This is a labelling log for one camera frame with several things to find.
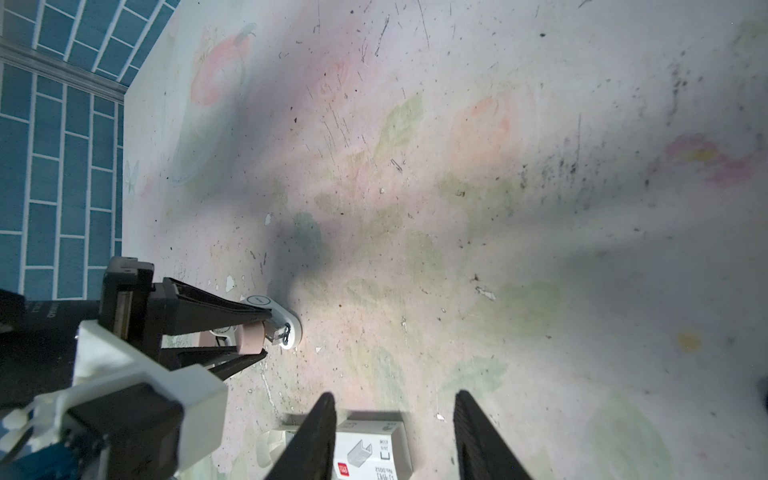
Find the white staple box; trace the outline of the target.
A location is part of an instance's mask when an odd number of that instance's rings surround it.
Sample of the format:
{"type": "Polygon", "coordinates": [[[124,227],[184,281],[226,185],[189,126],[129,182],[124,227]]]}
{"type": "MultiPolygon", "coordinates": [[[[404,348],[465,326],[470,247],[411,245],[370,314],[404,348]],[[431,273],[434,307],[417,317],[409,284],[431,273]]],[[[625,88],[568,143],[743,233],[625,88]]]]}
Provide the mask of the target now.
{"type": "MultiPolygon", "coordinates": [[[[275,465],[298,424],[277,427],[257,440],[257,463],[275,465]]],[[[336,426],[332,479],[410,479],[413,463],[403,415],[397,411],[353,411],[336,426]]]]}

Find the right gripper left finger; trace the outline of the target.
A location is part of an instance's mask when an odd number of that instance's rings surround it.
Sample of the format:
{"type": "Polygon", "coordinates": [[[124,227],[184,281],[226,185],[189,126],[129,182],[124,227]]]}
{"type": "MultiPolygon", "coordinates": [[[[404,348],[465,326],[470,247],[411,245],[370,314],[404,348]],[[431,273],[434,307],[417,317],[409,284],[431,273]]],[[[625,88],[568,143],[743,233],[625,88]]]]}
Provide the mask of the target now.
{"type": "Polygon", "coordinates": [[[332,393],[320,395],[267,480],[328,480],[333,478],[337,414],[332,393]]]}

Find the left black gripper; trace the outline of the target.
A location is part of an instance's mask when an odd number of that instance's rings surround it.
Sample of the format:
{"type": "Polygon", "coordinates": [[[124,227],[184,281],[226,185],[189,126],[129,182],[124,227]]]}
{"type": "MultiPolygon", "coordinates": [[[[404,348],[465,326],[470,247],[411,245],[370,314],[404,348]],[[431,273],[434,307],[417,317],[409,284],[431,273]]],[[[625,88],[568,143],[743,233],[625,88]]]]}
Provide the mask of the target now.
{"type": "Polygon", "coordinates": [[[179,280],[153,280],[154,265],[135,257],[113,257],[105,270],[98,324],[168,370],[191,365],[207,368],[225,381],[267,357],[241,354],[234,346],[163,346],[165,335],[177,336],[272,318],[270,309],[226,300],[179,280]]]}

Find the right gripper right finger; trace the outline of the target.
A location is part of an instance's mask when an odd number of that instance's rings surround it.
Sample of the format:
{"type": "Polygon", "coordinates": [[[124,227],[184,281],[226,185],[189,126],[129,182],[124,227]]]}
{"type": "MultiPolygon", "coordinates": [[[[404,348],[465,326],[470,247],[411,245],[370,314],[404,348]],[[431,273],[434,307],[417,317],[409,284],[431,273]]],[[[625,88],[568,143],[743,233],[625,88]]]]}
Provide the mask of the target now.
{"type": "Polygon", "coordinates": [[[460,479],[532,480],[466,390],[456,394],[453,423],[460,479]]]}

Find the pink stapler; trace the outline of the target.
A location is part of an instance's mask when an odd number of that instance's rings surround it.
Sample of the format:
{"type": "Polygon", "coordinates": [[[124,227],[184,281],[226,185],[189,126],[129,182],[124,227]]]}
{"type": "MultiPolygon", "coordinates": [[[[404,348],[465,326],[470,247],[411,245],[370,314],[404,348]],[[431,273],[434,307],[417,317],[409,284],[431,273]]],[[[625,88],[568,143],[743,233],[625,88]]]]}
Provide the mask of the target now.
{"type": "Polygon", "coordinates": [[[267,310],[270,318],[257,322],[255,326],[242,324],[203,331],[199,334],[198,346],[234,347],[241,355],[259,354],[269,345],[284,350],[299,346],[303,329],[300,320],[291,311],[263,295],[241,297],[240,301],[267,310]]]}

